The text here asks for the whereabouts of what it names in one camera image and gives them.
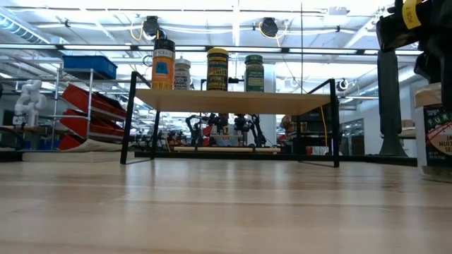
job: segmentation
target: bottle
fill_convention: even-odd
[[[176,68],[174,75],[174,89],[175,90],[190,90],[190,67],[189,60],[176,59]]]
[[[207,91],[227,91],[227,67],[229,52],[221,48],[210,49],[207,53]]]
[[[167,39],[154,43],[152,89],[174,89],[174,59],[176,45]]]
[[[263,58],[249,55],[245,58],[245,92],[263,92]]]

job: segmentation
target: red tray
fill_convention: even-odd
[[[64,115],[68,116],[87,116],[86,114],[75,111],[73,109],[67,109],[64,112]],[[60,123],[65,125],[67,128],[71,129],[73,132],[77,133],[82,138],[86,138],[86,131],[88,120],[87,119],[71,119],[71,118],[63,118],[60,120]],[[97,118],[96,116],[91,116],[90,123],[90,133],[97,133],[103,135],[116,135],[123,136],[124,130],[119,126],[112,126],[114,123],[109,122],[108,120],[102,120]],[[91,135],[90,138],[94,140],[104,140],[104,138],[100,138],[96,135]]]
[[[78,147],[79,145],[85,142],[84,139],[76,136],[76,135],[68,135],[66,134],[63,140],[59,143],[58,149],[60,150],[69,150],[71,148]]]
[[[85,113],[88,112],[88,91],[69,84],[69,86],[64,90],[62,97],[81,111]],[[126,118],[125,110],[112,106],[109,102],[94,94],[92,95],[91,109],[92,115],[102,117],[104,119],[124,121]]]

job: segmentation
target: yellow lid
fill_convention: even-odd
[[[222,49],[222,48],[212,48],[212,49],[209,49],[209,51],[207,52],[207,54],[214,54],[214,53],[229,55],[229,52],[226,49]]]

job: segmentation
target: wooden floor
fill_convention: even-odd
[[[363,163],[3,163],[0,253],[452,253],[452,185]]]

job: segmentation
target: green can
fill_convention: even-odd
[[[263,92],[263,58],[249,55],[245,58],[245,92]]]

